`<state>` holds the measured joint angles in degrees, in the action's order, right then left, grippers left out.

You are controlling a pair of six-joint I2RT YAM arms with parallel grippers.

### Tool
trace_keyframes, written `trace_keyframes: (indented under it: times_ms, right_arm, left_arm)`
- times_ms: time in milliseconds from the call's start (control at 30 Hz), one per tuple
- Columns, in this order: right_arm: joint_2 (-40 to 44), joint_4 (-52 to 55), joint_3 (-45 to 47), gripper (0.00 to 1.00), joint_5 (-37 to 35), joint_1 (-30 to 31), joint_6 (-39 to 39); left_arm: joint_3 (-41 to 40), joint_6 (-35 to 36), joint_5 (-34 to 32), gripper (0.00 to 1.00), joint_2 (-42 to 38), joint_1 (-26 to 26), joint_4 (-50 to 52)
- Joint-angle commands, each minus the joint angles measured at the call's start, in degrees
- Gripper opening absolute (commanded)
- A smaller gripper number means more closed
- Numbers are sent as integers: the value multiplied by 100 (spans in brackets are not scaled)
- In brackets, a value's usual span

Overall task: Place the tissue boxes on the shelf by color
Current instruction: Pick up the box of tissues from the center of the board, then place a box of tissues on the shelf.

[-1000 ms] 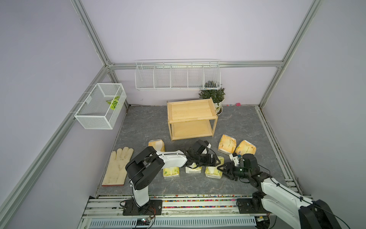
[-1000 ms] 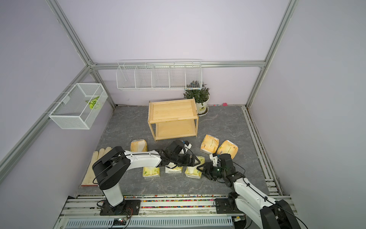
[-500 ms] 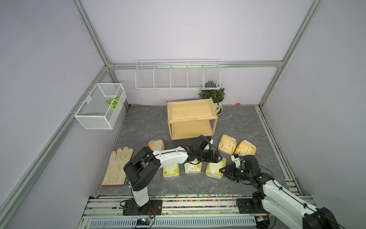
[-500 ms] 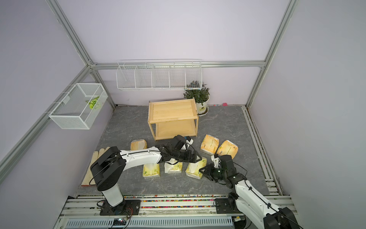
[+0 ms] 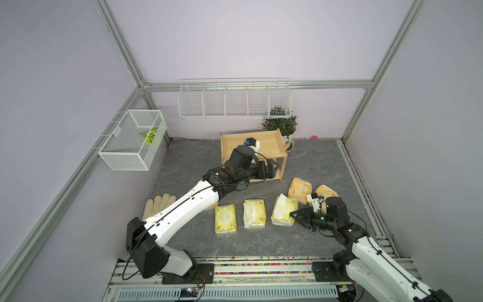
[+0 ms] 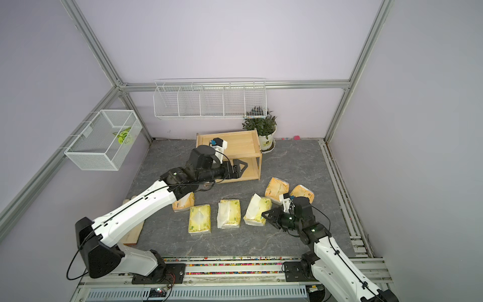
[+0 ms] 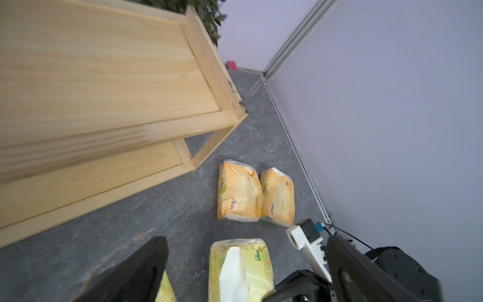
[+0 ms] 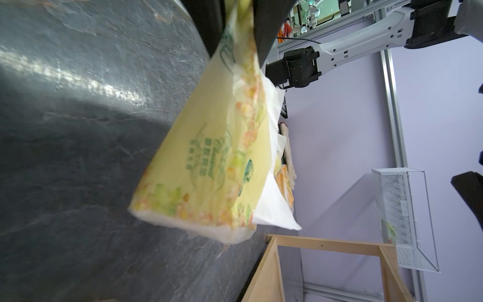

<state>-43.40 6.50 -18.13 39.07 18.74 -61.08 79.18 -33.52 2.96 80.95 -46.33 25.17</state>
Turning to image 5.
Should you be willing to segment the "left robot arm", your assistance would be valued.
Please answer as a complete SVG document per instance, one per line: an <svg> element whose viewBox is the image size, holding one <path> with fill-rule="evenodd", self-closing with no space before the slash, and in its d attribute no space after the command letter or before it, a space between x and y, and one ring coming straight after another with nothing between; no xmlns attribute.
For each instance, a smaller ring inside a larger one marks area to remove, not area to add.
<svg viewBox="0 0 483 302"><path fill-rule="evenodd" d="M158 273L191 279L198 263L187 250L170 248L167 243L187 222L226 195L241 191L253 179L275 178L278 163L268 159L249 140L235 148L220 167L210 169L184 196L145 220L132 219L127 225L126 247L142 278Z"/></svg>

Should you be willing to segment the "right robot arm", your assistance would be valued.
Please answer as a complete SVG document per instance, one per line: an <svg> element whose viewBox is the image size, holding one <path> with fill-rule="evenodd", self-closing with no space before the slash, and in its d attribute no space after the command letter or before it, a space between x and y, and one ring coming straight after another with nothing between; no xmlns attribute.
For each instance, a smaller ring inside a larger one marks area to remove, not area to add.
<svg viewBox="0 0 483 302"><path fill-rule="evenodd" d="M290 217L312 231L328 230L344 250L333 256L331 273L348 278L367 290L377 301L452 301L444 290L434 290L407 272L369 235L367 227L353 223L345 202L326 200L326 211L309 208L290 212Z"/></svg>

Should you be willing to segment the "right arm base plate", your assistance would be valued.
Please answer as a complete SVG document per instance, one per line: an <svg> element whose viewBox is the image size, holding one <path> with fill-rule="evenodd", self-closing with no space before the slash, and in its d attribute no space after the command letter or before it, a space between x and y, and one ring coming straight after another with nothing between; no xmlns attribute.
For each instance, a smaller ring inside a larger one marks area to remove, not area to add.
<svg viewBox="0 0 483 302"><path fill-rule="evenodd" d="M347 275L347 265L350 262L333 260L333 261L316 261L311 265L311 270L313 271L315 281L317 283L352 283L355 284L356 281L350 279Z"/></svg>

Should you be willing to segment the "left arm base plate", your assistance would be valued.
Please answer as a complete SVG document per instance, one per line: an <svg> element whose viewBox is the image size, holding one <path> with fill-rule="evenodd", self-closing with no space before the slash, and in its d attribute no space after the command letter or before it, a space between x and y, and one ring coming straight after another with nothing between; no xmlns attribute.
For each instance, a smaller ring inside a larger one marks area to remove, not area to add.
<svg viewBox="0 0 483 302"><path fill-rule="evenodd" d="M215 276L215 265L211 263L196 264L183 276L164 274L162 284L212 284Z"/></svg>

